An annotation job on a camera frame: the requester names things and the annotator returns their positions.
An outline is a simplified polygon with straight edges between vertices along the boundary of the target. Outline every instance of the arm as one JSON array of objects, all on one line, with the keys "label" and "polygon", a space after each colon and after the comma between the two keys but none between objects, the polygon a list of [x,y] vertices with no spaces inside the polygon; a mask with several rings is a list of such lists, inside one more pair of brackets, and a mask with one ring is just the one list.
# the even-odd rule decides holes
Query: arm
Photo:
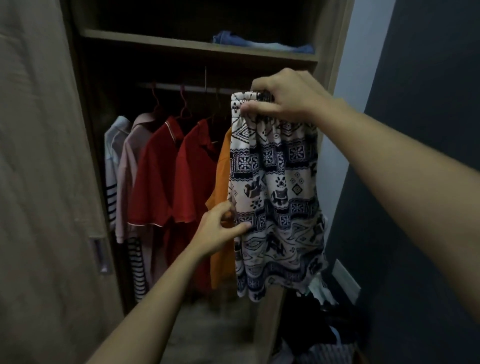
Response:
[{"label": "arm", "polygon": [[225,229],[222,217],[233,211],[230,202],[205,213],[188,247],[178,256],[151,291],[127,315],[97,349],[87,364],[158,364],[167,345],[180,305],[197,265],[221,249],[235,236],[245,233],[249,223]]},{"label": "arm", "polygon": [[277,104],[242,112],[317,125],[480,322],[480,173],[333,99],[307,73],[285,69],[252,88]]}]

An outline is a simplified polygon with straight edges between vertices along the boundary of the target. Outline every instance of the wooden shelf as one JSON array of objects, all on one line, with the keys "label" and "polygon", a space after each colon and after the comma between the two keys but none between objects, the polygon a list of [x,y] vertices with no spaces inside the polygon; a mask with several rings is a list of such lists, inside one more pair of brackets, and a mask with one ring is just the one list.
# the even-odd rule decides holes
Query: wooden shelf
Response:
[{"label": "wooden shelf", "polygon": [[226,46],[193,40],[162,38],[157,36],[144,36],[110,32],[105,30],[84,28],[80,30],[81,36],[90,39],[126,43],[130,45],[153,47],[159,51],[172,54],[184,54],[191,57],[234,61],[255,65],[270,64],[278,67],[291,67],[295,69],[314,68],[319,57],[316,54],[303,54],[249,47]]}]

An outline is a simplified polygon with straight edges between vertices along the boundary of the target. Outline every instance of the dark blue wall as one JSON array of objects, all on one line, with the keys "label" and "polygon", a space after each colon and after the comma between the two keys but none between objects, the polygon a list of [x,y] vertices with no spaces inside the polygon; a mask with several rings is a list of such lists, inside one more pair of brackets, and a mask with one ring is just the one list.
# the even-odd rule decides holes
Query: dark blue wall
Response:
[{"label": "dark blue wall", "polygon": [[[397,0],[365,112],[480,170],[480,1]],[[362,287],[372,363],[480,363],[480,326],[352,168],[326,253]]]}]

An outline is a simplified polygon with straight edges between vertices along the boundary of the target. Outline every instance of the wall socket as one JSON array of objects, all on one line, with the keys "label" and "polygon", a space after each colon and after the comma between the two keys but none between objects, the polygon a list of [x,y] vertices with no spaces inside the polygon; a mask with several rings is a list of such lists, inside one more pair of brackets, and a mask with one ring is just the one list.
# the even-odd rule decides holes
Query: wall socket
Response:
[{"label": "wall socket", "polygon": [[335,277],[350,301],[355,304],[360,295],[361,287],[338,259],[333,266],[332,276]]}]

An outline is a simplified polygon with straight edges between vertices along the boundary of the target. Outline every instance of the closet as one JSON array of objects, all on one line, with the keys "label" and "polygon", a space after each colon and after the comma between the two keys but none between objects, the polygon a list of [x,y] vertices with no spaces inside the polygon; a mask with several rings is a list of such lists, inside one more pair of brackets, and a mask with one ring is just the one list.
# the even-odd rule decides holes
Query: closet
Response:
[{"label": "closet", "polygon": [[[150,85],[248,90],[252,79],[285,67],[309,70],[333,93],[352,7],[353,0],[0,4],[1,361],[82,363],[134,304],[104,199],[103,138],[115,118],[151,112]],[[221,30],[310,43],[315,53],[212,44]],[[183,105],[178,91],[155,95],[167,112]],[[185,97],[196,112],[230,113],[229,95]],[[268,362],[283,295],[273,287],[261,303],[228,312],[220,299],[219,321],[251,326],[245,345],[258,363]],[[227,344],[235,347],[236,336]]]}]

